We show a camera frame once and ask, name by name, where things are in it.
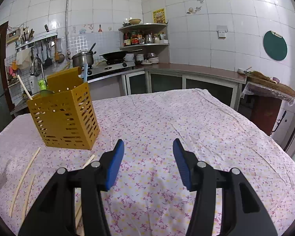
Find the green handled fork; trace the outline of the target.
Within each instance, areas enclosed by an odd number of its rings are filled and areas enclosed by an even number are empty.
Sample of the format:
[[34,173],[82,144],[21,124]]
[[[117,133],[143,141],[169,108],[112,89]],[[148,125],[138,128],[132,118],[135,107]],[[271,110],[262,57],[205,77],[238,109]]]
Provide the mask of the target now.
[[41,79],[38,81],[38,86],[40,89],[40,96],[41,97],[46,97],[46,96],[50,96],[50,95],[54,94],[52,91],[47,89],[46,82],[44,79]]

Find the blue handled spoon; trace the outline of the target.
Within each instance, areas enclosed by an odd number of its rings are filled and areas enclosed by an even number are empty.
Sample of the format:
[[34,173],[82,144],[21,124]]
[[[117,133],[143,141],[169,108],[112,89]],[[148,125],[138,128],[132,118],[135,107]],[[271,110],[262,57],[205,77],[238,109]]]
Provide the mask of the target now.
[[87,77],[88,77],[88,63],[84,65],[84,83],[87,82]]

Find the floral tablecloth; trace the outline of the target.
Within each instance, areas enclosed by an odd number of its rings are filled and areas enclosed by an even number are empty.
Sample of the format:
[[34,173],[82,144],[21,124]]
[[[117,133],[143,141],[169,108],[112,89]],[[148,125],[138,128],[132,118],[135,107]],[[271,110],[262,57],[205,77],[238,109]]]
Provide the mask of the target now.
[[195,193],[183,186],[172,152],[184,149],[215,169],[239,168],[266,207],[278,234],[295,219],[295,162],[247,118],[207,91],[185,89],[92,101],[100,133],[92,150],[47,147],[30,114],[0,133],[0,216],[18,232],[27,209],[59,167],[81,168],[117,140],[125,151],[117,181],[102,194],[113,235],[184,235]]

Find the yellow perforated utensil holder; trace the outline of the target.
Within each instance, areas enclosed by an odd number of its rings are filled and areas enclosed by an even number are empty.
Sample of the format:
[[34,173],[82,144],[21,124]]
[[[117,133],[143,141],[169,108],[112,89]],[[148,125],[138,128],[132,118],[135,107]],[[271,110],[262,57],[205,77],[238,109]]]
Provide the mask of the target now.
[[100,132],[89,85],[80,67],[47,77],[50,95],[37,94],[27,105],[45,145],[91,150]]

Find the gas stove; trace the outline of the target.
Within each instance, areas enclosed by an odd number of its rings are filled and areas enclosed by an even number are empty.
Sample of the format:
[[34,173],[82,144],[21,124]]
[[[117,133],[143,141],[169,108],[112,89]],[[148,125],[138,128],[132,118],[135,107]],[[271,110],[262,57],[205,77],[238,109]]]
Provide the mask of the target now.
[[135,62],[122,62],[109,65],[106,61],[103,61],[88,70],[88,77],[99,77],[104,74],[112,74],[115,71],[121,71],[127,68],[132,69],[133,67],[135,67]]

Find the chrome faucet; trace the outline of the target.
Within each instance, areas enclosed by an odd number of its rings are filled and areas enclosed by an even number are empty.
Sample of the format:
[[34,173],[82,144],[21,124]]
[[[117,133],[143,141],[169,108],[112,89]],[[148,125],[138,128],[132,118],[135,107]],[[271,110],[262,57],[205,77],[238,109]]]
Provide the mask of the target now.
[[30,76],[39,77],[42,76],[43,80],[45,80],[45,73],[43,70],[42,61],[39,57],[34,57],[30,66]]

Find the steel cooking pot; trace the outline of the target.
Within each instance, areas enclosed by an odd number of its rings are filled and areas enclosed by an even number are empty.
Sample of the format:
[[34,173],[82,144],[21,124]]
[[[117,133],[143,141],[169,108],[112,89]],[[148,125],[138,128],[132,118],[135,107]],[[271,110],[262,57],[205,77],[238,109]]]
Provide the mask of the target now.
[[94,64],[94,54],[96,52],[93,51],[82,51],[77,53],[72,57],[73,67],[83,67],[88,64],[88,67],[92,67]]

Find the black wok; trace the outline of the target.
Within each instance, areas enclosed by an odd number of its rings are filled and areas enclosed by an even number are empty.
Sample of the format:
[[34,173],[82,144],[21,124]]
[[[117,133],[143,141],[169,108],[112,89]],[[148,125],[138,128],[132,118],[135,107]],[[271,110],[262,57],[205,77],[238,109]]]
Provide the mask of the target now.
[[115,51],[101,54],[106,61],[121,61],[126,56],[127,51]]

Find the green round cutting board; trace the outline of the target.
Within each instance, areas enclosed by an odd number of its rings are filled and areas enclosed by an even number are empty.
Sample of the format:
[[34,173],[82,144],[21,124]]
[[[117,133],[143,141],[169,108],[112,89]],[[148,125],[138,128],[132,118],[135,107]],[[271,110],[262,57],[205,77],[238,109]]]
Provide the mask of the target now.
[[266,54],[276,61],[282,61],[287,56],[285,39],[275,31],[267,31],[263,37],[263,48]]

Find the corner shelf with bottles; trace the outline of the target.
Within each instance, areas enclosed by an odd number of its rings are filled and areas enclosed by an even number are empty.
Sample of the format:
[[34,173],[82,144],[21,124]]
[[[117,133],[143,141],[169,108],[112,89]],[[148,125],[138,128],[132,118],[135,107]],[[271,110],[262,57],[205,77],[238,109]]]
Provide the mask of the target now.
[[118,29],[121,50],[134,50],[146,46],[168,46],[168,25],[165,23],[140,23]]

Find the wall utensil rack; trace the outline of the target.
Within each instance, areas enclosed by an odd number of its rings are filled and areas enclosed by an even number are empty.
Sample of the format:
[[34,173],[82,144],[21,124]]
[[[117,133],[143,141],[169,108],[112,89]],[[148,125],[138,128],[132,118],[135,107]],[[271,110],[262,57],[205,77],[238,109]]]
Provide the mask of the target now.
[[31,50],[31,58],[38,57],[43,65],[47,59],[51,59],[51,65],[57,65],[64,61],[62,39],[58,36],[57,30],[51,30],[49,32],[43,32],[31,37],[28,41],[16,41],[15,50],[20,52],[25,49]]

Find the white wall socket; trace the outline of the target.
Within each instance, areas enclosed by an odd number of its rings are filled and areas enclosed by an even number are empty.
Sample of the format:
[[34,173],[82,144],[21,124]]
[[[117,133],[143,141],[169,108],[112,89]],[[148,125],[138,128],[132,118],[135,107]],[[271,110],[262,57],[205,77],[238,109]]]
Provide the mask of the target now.
[[226,39],[226,33],[228,32],[228,27],[217,25],[216,32],[219,39]]

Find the yellow wall poster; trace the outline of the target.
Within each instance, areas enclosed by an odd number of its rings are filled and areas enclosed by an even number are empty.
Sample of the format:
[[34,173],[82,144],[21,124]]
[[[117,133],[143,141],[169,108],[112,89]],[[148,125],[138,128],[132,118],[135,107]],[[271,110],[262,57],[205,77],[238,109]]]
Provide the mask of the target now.
[[166,23],[165,9],[157,9],[152,12],[153,23]]

